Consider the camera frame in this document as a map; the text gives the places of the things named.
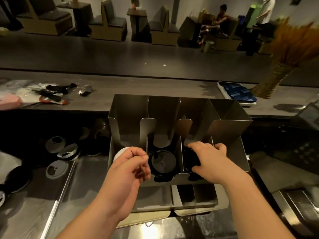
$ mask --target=dried grass decoration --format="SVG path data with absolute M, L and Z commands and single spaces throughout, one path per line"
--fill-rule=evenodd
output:
M 307 26 L 288 25 L 289 19 L 282 22 L 275 32 L 271 48 L 274 60 L 273 75 L 260 82 L 252 93 L 260 98 L 271 98 L 275 88 L 301 62 L 319 56 L 319 29 L 313 28 L 313 22 Z

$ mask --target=white shirt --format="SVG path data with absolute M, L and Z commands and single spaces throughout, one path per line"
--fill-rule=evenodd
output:
M 264 2 L 264 5 L 260 11 L 260 14 L 264 14 L 265 12 L 269 11 L 267 15 L 261 17 L 259 20 L 258 20 L 258 23 L 259 24 L 266 24 L 266 23 L 269 23 L 270 21 L 270 17 L 272 15 L 272 11 L 275 7 L 275 4 L 276 4 L 276 0 L 266 0 Z

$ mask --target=left hand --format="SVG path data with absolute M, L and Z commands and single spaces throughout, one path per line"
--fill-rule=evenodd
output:
M 131 213 L 140 184 L 150 178 L 148 155 L 141 148 L 130 147 L 111 165 L 95 200 L 120 222 Z

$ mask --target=pink sponge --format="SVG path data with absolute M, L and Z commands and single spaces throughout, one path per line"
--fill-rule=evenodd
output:
M 19 108 L 22 100 L 19 96 L 8 94 L 0 97 L 0 111 Z

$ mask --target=hand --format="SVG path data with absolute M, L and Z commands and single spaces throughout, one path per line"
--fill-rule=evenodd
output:
M 194 142 L 187 147 L 194 150 L 201 164 L 194 166 L 192 171 L 211 183 L 227 186 L 247 176 L 244 170 L 226 157 L 227 148 L 222 143 L 213 146 L 209 143 Z
M 129 216 L 140 184 L 150 178 L 148 155 L 141 148 L 130 147 L 111 165 L 96 200 L 118 223 Z

